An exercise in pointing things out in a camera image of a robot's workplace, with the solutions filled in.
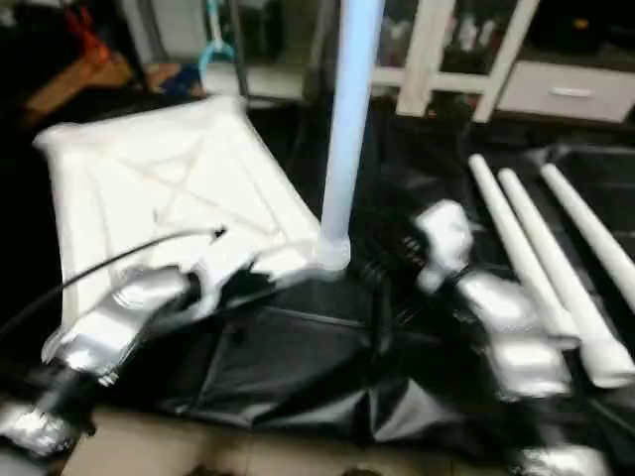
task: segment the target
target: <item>floor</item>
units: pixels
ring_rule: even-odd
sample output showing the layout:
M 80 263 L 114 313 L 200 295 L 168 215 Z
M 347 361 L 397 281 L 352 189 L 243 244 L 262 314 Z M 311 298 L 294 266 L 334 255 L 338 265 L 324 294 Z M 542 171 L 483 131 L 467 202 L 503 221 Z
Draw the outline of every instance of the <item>floor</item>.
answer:
M 384 476 L 498 476 L 449 457 L 101 410 L 97 434 L 83 441 L 63 476 L 185 476 L 199 464 L 235 476 L 338 476 L 373 469 Z

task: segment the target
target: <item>shelving unit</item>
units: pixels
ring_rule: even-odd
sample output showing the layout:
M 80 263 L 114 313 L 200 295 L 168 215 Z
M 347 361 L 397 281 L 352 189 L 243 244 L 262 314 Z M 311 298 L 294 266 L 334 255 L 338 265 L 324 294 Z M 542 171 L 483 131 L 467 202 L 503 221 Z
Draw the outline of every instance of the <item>shelving unit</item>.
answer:
M 419 0 L 403 67 L 378 65 L 373 85 L 399 88 L 397 113 L 424 116 L 434 91 L 480 96 L 472 120 L 487 122 L 539 0 L 518 0 L 488 73 L 444 72 L 445 43 L 460 0 Z

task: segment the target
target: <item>white pvc pipe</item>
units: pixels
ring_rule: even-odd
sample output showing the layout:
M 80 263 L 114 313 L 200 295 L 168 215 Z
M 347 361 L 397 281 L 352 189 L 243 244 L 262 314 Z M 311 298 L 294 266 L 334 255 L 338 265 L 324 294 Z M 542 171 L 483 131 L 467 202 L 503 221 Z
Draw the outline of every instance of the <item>white pvc pipe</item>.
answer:
M 541 319 L 548 332 L 565 348 L 579 344 L 577 327 L 552 288 L 543 267 L 523 232 L 516 215 L 498 186 L 483 156 L 474 154 L 469 167 L 489 210 L 505 251 L 523 286 L 540 302 Z
M 635 264 L 631 258 L 556 166 L 544 166 L 541 174 L 635 312 Z
M 628 351 L 611 334 L 527 190 L 510 170 L 502 171 L 498 178 L 558 296 L 575 320 L 582 340 L 580 356 L 589 378 L 606 389 L 632 383 L 635 365 Z
M 317 262 L 341 271 L 350 261 L 348 221 L 364 136 L 384 0 L 344 0 Z

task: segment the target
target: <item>black tarp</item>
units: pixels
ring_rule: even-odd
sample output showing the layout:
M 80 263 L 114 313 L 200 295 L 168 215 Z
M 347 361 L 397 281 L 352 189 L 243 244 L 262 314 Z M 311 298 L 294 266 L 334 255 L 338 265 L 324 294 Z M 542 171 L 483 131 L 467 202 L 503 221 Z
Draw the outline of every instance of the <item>black tarp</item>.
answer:
M 122 99 L 116 105 L 107 99 L 101 108 L 91 109 L 90 104 L 99 101 L 90 94 L 108 97 L 103 91 L 84 93 L 52 121 L 84 121 L 103 117 L 103 111 L 113 115 L 152 106 L 148 98 Z M 250 118 L 318 212 L 328 104 L 256 110 Z M 602 311 L 635 350 L 632 312 L 537 176 L 539 164 L 558 163 L 635 256 L 635 218 L 630 211 L 635 202 L 635 149 L 623 138 L 526 124 L 431 125 L 396 118 L 390 107 L 376 103 L 366 129 L 357 206 L 375 202 L 387 185 L 418 206 L 455 199 L 473 224 L 475 262 L 511 278 L 465 166 L 472 151 L 483 154 L 494 170 L 504 166 L 519 173 Z M 24 174 L 26 186 L 27 170 Z M 38 193 L 41 200 L 48 196 L 48 191 Z M 50 209 L 50 204 L 42 207 Z M 34 228 L 55 231 L 49 214 L 40 217 L 48 225 L 34 223 Z M 49 238 L 43 248 L 56 254 L 55 237 Z M 13 246 L 19 247 L 16 240 Z M 499 406 L 483 383 L 473 353 L 448 344 L 447 316 L 422 300 L 410 302 L 405 317 L 396 305 L 384 330 L 390 333 L 388 348 L 378 352 L 375 305 L 372 292 L 354 276 L 336 283 L 304 283 L 154 342 L 122 375 L 110 398 L 118 405 L 254 430 L 318 433 L 360 444 L 414 444 L 473 461 L 499 461 L 506 442 Z M 41 319 L 42 327 L 58 318 L 49 312 Z M 25 329 L 21 332 L 23 338 L 29 335 Z M 579 370 L 576 355 L 568 359 L 611 456 L 620 465 L 635 467 L 635 389 L 598 391 Z

